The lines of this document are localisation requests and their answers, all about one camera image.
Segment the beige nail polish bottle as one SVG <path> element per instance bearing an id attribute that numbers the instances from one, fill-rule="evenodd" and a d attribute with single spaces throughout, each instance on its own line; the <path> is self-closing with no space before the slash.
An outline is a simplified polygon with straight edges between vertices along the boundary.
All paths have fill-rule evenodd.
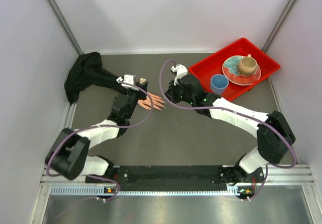
<path id="1" fill-rule="evenodd" d="M 140 85 L 144 85 L 146 82 L 147 82 L 147 81 L 146 81 L 146 79 L 144 79 L 144 78 L 140 78 L 140 80 L 139 80 L 139 84 L 140 84 Z"/>

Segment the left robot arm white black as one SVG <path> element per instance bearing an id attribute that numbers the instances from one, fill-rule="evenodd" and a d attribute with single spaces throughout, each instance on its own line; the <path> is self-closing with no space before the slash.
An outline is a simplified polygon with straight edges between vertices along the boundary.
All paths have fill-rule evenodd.
<path id="1" fill-rule="evenodd" d="M 45 158 L 46 174 L 63 176 L 74 180 L 79 176 L 98 177 L 103 182 L 113 179 L 114 170 L 111 161 L 101 156 L 90 157 L 91 148 L 111 139 L 122 136 L 127 129 L 141 123 L 131 125 L 138 100 L 144 100 L 147 83 L 124 84 L 126 95 L 114 98 L 111 113 L 107 119 L 83 129 L 63 129 Z"/>

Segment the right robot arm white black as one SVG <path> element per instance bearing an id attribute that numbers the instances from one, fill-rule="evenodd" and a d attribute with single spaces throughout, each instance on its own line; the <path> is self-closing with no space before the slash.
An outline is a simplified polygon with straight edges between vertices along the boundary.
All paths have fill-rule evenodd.
<path id="1" fill-rule="evenodd" d="M 257 140 L 257 147 L 244 154 L 232 169 L 234 177 L 229 182 L 245 182 L 258 168 L 272 164 L 277 166 L 287 152 L 295 154 L 292 145 L 296 137 L 284 115 L 256 112 L 236 105 L 215 93 L 207 93 L 192 74 L 169 82 L 164 93 L 174 106 L 180 102 L 190 104 L 189 109 L 200 115 L 221 120 L 238 127 Z"/>

